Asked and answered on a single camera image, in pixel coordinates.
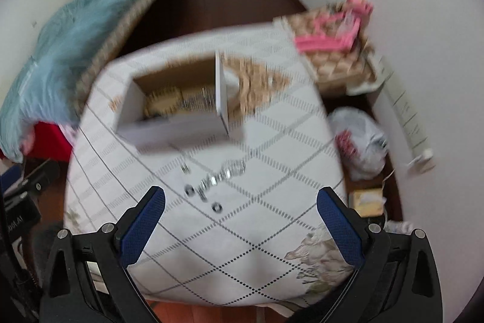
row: white box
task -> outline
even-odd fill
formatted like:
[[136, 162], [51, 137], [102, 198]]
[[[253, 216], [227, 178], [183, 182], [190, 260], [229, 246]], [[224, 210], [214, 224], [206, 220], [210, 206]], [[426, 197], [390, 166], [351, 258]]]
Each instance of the white box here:
[[[143, 120], [146, 95], [163, 87], [195, 88], [215, 86], [213, 112], [191, 111], [168, 118]], [[128, 85], [118, 111], [116, 134], [137, 149], [167, 143], [194, 144], [213, 135], [228, 134], [227, 88], [218, 53], [181, 61], [148, 74], [135, 76]]]

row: floor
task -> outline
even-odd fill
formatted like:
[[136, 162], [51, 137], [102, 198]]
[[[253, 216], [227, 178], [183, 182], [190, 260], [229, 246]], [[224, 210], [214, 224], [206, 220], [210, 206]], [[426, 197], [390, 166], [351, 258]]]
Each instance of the floor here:
[[[304, 11], [298, 0], [157, 0], [135, 28], [123, 47], [121, 54], [128, 54], [140, 48], [181, 35], [231, 25], [269, 22], [274, 17]], [[325, 99], [328, 112], [341, 105], [352, 105], [371, 114], [371, 107], [365, 97]], [[381, 186], [384, 176], [391, 173], [387, 165], [381, 176], [365, 183], [345, 180], [347, 189]], [[51, 190], [44, 192], [39, 205], [43, 220], [61, 220], [64, 206], [65, 176]], [[389, 217], [402, 220], [398, 189], [394, 177], [385, 186]], [[257, 323], [255, 307], [210, 308], [175, 303], [153, 303], [153, 310], [163, 323]], [[285, 319], [269, 308], [264, 308], [265, 322], [279, 323]]]

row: table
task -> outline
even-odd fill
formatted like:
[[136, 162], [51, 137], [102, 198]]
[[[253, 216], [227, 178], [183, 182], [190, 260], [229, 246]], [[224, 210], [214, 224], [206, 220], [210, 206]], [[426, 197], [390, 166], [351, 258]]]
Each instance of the table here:
[[[232, 120], [229, 139], [138, 152], [112, 132], [112, 109], [132, 74], [214, 50], [250, 56], [290, 82], [255, 114]], [[187, 196], [186, 185], [216, 174], [226, 160], [243, 160], [245, 173], [210, 189], [208, 202]], [[290, 300], [298, 308], [352, 271], [316, 209], [324, 186], [346, 201], [326, 112], [291, 41], [272, 24], [166, 41], [110, 63], [98, 77], [69, 166], [65, 224], [74, 234], [96, 231], [152, 185], [164, 189], [165, 212], [128, 268], [149, 299], [231, 306]]]

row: blue bedding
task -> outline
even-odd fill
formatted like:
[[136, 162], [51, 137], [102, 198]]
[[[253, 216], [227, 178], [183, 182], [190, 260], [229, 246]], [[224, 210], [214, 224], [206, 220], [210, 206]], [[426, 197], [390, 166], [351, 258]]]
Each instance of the blue bedding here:
[[39, 121], [77, 125], [76, 83], [136, 0], [73, 0], [40, 31], [31, 59], [0, 110], [0, 149], [22, 161], [22, 139]]

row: white plastic bag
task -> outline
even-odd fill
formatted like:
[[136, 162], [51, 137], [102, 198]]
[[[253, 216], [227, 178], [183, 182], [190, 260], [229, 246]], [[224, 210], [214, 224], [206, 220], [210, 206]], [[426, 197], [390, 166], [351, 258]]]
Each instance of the white plastic bag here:
[[336, 146], [352, 180], [369, 180], [385, 166], [385, 134], [367, 113], [341, 107], [328, 116]]

